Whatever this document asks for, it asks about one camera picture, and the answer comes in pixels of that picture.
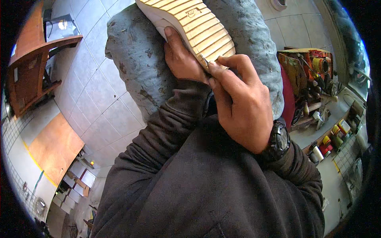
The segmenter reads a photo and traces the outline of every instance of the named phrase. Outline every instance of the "wire rack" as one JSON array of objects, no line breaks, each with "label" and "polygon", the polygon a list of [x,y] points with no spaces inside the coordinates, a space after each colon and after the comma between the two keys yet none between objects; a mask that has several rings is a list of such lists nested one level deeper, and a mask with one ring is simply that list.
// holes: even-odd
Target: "wire rack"
[{"label": "wire rack", "polygon": [[19,201],[24,205],[25,210],[32,218],[45,221],[46,209],[43,212],[37,213],[38,198],[31,192],[25,182],[21,179],[17,173],[12,162],[6,158],[7,174],[11,183],[13,183],[13,191],[18,195]]}]

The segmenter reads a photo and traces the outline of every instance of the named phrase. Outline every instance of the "plywood sheet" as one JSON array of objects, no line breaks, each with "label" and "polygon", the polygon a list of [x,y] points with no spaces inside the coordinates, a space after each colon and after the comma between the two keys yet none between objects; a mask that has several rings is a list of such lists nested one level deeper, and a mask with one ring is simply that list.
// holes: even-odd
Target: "plywood sheet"
[{"label": "plywood sheet", "polygon": [[29,151],[46,175],[58,185],[83,145],[59,113],[33,140]]}]

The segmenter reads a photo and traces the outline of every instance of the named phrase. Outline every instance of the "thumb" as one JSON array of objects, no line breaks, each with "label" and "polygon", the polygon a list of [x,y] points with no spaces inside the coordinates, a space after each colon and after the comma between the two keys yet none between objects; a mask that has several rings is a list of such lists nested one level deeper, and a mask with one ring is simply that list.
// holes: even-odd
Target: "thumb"
[{"label": "thumb", "polygon": [[209,79],[209,85],[213,89],[217,104],[218,120],[222,125],[223,122],[221,123],[221,121],[229,120],[232,116],[232,98],[214,78]]},{"label": "thumb", "polygon": [[175,29],[170,26],[164,28],[164,33],[167,38],[167,42],[174,53],[186,52],[184,45],[182,44],[181,37]]}]

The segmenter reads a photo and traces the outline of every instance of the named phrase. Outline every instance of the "red cloth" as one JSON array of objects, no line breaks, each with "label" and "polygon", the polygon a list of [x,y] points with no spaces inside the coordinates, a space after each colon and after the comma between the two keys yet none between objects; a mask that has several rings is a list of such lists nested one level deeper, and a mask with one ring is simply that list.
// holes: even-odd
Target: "red cloth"
[{"label": "red cloth", "polygon": [[286,121],[286,127],[290,131],[291,129],[291,122],[292,118],[294,117],[295,113],[295,99],[294,99],[294,93],[292,91],[290,79],[288,78],[288,75],[284,68],[280,65],[280,73],[282,75],[282,81],[283,81],[283,98],[285,101],[285,106],[283,109],[282,117]]}]

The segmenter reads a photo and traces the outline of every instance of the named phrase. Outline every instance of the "dark gray sweatshirt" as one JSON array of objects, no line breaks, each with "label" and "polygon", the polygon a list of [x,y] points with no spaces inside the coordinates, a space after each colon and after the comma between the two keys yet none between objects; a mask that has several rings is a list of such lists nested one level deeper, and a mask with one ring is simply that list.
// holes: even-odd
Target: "dark gray sweatshirt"
[{"label": "dark gray sweatshirt", "polygon": [[92,237],[323,237],[322,181],[295,143],[267,163],[203,118],[210,87],[174,96],[115,159]]}]

